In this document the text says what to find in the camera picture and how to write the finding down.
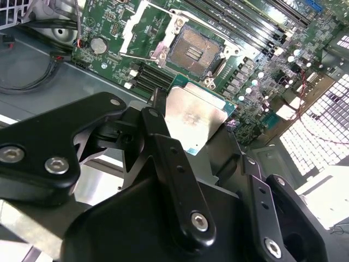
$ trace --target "black ram slot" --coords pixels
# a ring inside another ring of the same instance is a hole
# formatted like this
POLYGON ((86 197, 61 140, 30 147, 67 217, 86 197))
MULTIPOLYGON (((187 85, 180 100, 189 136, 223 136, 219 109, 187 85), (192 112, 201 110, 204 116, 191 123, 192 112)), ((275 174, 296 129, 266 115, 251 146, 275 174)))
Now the black ram slot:
MULTIPOLYGON (((229 6, 232 10, 234 10, 236 13, 238 13, 241 17, 243 17, 244 19, 248 20, 250 23, 254 24, 255 27, 257 27, 259 30, 266 32, 267 34, 269 34, 271 37, 273 37, 274 32, 272 32, 268 27, 266 27, 263 23, 261 23, 259 20, 255 20, 252 19, 251 17, 249 17, 248 14, 244 13, 244 11, 242 11, 239 8, 236 8, 234 5, 236 2, 232 1, 232 0, 221 0, 223 3, 225 3, 227 6, 229 6)), ((264 17, 259 15, 257 12, 255 12, 254 10, 252 10, 251 8, 249 8, 249 6, 244 5, 244 9, 247 10, 247 12, 249 12, 251 15, 253 16, 258 16, 259 19, 264 20, 264 17)), ((273 23, 270 23, 270 21, 266 21, 266 23, 268 23, 269 25, 271 25, 275 31, 279 31, 281 33, 284 33, 284 31, 280 31, 280 28, 276 25, 274 25, 273 23)))
POLYGON ((147 79, 151 82, 156 82, 159 86, 161 86, 162 88, 168 88, 170 86, 171 83, 168 83, 168 82, 164 82, 162 81, 161 79, 159 78, 155 78, 153 75, 150 75, 148 73, 142 73, 140 75, 140 77, 144 78, 144 79, 147 79))
POLYGON ((310 25, 310 21, 305 18, 302 14, 293 10, 288 4, 279 0, 265 0, 267 3, 275 7, 278 11, 282 12, 288 18, 290 18, 296 24, 307 28, 310 25))
POLYGON ((172 83, 172 81, 165 78, 160 78, 158 75, 155 75, 153 72, 150 72, 148 70, 142 70, 141 75, 151 78, 153 79, 153 81, 161 82, 164 86, 169 86, 172 83))
POLYGON ((135 87, 138 88, 138 89, 141 89, 141 90, 143 90, 143 91, 145 91, 145 92, 147 92, 149 94, 153 94, 153 92, 154 92, 153 89, 149 88, 147 85, 145 85, 143 83, 138 83, 137 82, 135 87))
POLYGON ((224 21, 221 21, 219 16, 213 15, 207 9, 205 9, 203 6, 198 5, 197 3, 195 3, 195 1, 193 1, 193 0, 184 0, 184 1, 186 3, 188 3, 188 4, 190 4, 191 6, 193 6, 198 11, 200 11, 202 14, 205 14, 207 17, 209 17, 210 19, 212 19, 213 21, 218 23, 222 28, 224 28, 224 30, 227 30, 231 34, 236 35, 237 37, 241 38, 241 40, 245 41, 246 43, 248 43, 249 45, 253 46, 257 50, 262 51, 264 49, 263 46, 261 46, 258 43, 253 42, 250 38, 247 38, 246 36, 240 34, 239 32, 234 31, 234 29, 232 29, 231 26, 228 23, 226 23, 224 21))
POLYGON ((244 24, 242 24, 240 21, 238 21, 231 13, 226 12, 226 9, 228 9, 227 6, 225 6, 224 8, 215 5, 214 3, 212 3, 212 0, 201 0, 204 3, 206 3, 208 6, 214 8, 217 12, 221 13, 223 16, 229 17, 229 19, 231 19, 231 22, 234 22, 237 26, 243 28, 246 32, 248 32, 251 36, 255 37, 256 39, 260 40, 261 42, 263 42, 264 44, 268 44, 269 40, 266 39, 265 37, 263 37, 262 35, 259 35, 258 33, 256 33, 255 31, 253 31, 253 29, 248 28, 247 26, 245 26, 244 24))
POLYGON ((163 72, 161 72, 161 71, 159 71, 159 70, 157 70, 157 69, 155 69, 153 67, 150 67, 147 64, 142 64, 141 67, 142 67, 143 70, 145 70, 147 72, 152 72, 153 75, 157 75, 158 78, 166 79, 168 82, 172 83, 172 81, 174 79, 173 77, 171 77, 171 76, 169 76, 167 74, 164 74, 163 72))
POLYGON ((155 90, 157 87, 164 88, 162 85, 158 84, 157 82, 152 81, 151 79, 145 78, 144 76, 139 76, 137 79, 137 83, 142 83, 149 88, 153 88, 155 90))

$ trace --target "wire bundle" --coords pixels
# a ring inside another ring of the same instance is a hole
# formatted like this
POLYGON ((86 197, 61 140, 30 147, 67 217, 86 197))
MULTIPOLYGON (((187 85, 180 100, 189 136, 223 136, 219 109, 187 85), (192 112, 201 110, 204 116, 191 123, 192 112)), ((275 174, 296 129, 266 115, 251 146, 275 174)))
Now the wire bundle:
POLYGON ((11 86, 0 79, 0 93, 3 94, 27 94, 40 91, 45 85, 50 82, 57 74, 62 64, 62 58, 56 57, 49 62, 44 74, 37 80, 24 86, 11 86))

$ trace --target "black cable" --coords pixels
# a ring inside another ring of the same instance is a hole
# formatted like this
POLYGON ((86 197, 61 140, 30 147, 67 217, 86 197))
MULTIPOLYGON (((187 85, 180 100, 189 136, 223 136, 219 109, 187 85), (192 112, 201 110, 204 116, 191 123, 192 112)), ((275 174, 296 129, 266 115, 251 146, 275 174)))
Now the black cable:
POLYGON ((40 78, 21 87, 6 85, 2 81, 0 82, 0 93, 16 95, 40 91, 41 89, 45 88, 46 84, 57 75, 62 62, 62 57, 52 58, 46 71, 40 78))
POLYGON ((62 29, 77 30, 77 22, 67 20, 67 19, 38 20, 38 21, 31 21, 28 23, 24 23, 22 25, 27 27, 32 27, 32 28, 62 28, 62 29))
POLYGON ((72 46, 62 44, 62 43, 60 43, 60 42, 58 42, 50 37, 47 37, 47 36, 39 33, 38 31, 36 31, 30 27, 25 27, 25 26, 19 25, 19 26, 16 26, 16 28, 25 32, 26 34, 35 38, 36 40, 39 40, 40 42, 42 42, 46 45, 49 45, 51 47, 54 47, 58 50, 61 50, 61 51, 66 52, 66 53, 71 53, 73 51, 72 46))

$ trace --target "cable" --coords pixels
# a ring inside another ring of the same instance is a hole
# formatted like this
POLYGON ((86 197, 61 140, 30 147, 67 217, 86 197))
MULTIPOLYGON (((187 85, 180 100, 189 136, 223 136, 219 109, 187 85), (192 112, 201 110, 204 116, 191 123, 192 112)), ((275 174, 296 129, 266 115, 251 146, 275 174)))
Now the cable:
POLYGON ((51 61, 44 72, 44 74, 37 80, 26 84, 24 86, 11 86, 6 84, 4 81, 0 81, 0 93, 3 94, 27 94, 32 92, 37 92, 43 89, 48 82, 50 82, 58 73, 59 68, 63 62, 63 57, 55 56, 50 58, 51 61))
POLYGON ((36 40, 41 41, 42 43, 49 45, 51 47, 54 47, 58 50, 61 50, 65 53, 71 53, 73 51, 73 47, 70 45, 65 45, 62 44, 52 38, 49 38, 41 33, 39 33, 38 31, 30 28, 30 27, 26 27, 23 25, 18 25, 16 26, 17 29, 24 31, 25 33, 27 33, 28 35, 30 35, 31 37, 35 38, 36 40))
POLYGON ((81 16, 80 16, 80 10, 79 10, 79 3, 77 0, 74 0, 75 2, 75 11, 76 11, 76 20, 77 20, 77 47, 81 47, 81 16))
POLYGON ((300 123, 302 124, 302 126, 305 128, 306 131, 308 131, 308 133, 312 136, 314 136, 315 138, 317 139, 320 139, 324 142, 329 142, 329 143, 334 143, 334 144, 338 144, 338 145, 349 145, 349 142, 348 143, 343 143, 343 142, 336 142, 336 141, 333 141, 333 140, 329 140, 329 139, 325 139, 325 138, 322 138, 318 135, 315 135, 311 130, 309 130, 309 128, 303 123, 302 121, 302 116, 300 115, 300 109, 301 109, 301 105, 302 105, 302 99, 304 98, 304 95, 305 95, 305 89, 306 89, 306 83, 305 83, 305 74, 304 74, 304 71, 302 70, 301 72, 301 76, 302 76, 302 89, 300 91, 300 100, 299 100, 299 107, 298 107, 298 110, 297 110, 297 117, 296 117, 296 120, 299 119, 300 123))
POLYGON ((23 26, 31 28, 61 28, 77 30, 77 23, 66 19, 46 19, 24 23, 23 26))

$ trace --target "perforated metal panel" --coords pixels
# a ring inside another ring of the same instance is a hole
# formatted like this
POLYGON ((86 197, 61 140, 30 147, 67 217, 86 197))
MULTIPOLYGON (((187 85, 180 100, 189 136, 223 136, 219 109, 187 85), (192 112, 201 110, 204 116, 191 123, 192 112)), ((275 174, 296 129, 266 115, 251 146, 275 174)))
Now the perforated metal panel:
POLYGON ((0 0, 0 30, 21 22, 32 0, 0 0))
POLYGON ((280 137, 302 175, 313 168, 321 172, 348 156, 349 145, 323 141, 308 130, 326 140, 349 143, 349 75, 345 74, 311 106, 302 121, 304 125, 297 120, 280 137))

